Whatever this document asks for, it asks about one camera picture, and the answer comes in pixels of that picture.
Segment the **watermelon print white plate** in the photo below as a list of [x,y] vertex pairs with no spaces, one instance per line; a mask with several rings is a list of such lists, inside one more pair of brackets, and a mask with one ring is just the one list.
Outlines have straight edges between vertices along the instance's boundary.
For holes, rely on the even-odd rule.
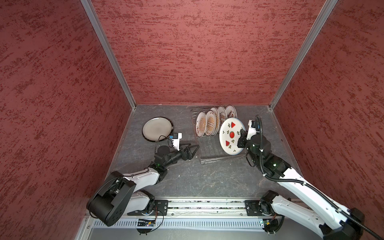
[[245,130],[245,127],[237,118],[229,118],[223,122],[220,128],[219,140],[222,149],[228,155],[238,155],[243,150],[243,148],[238,147],[241,130]]

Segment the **white leaf pattern plate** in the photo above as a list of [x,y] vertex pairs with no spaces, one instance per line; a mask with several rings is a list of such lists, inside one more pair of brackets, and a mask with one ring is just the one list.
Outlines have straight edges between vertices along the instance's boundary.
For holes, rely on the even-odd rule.
[[171,120],[164,117],[156,117],[144,124],[142,134],[147,141],[158,142],[170,136],[173,130],[174,125]]

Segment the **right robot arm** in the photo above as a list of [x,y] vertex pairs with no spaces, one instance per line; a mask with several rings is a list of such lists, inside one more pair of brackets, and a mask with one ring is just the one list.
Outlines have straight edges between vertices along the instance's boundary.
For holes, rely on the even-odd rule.
[[235,143],[247,150],[247,161],[263,176],[297,196],[306,207],[290,202],[274,191],[268,191],[259,202],[264,215],[288,217],[316,233],[324,240],[358,240],[364,232],[364,214],[337,203],[305,180],[286,161],[272,154],[270,142],[259,131],[243,129],[230,133]]

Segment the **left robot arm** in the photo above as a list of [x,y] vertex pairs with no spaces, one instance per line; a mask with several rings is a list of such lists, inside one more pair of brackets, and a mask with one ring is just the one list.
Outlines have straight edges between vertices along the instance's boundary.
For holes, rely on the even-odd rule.
[[169,166],[180,160],[191,160],[199,148],[199,145],[182,144],[178,150],[171,151],[170,147],[161,146],[155,152],[154,161],[144,170],[131,174],[110,173],[89,199],[89,214],[110,227],[124,215],[155,213],[155,197],[144,188],[160,183],[167,175]]

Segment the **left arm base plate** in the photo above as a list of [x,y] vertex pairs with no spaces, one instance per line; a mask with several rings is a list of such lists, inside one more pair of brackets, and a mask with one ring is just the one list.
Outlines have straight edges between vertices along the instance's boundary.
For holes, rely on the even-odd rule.
[[155,216],[160,214],[160,216],[166,216],[168,212],[168,200],[153,200],[141,211],[133,211],[130,213],[125,213],[125,216]]

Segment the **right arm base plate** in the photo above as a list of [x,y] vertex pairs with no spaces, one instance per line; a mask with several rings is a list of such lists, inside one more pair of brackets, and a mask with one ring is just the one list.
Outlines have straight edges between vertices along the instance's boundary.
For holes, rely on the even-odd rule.
[[248,217],[281,217],[272,208],[273,201],[245,200],[245,210]]

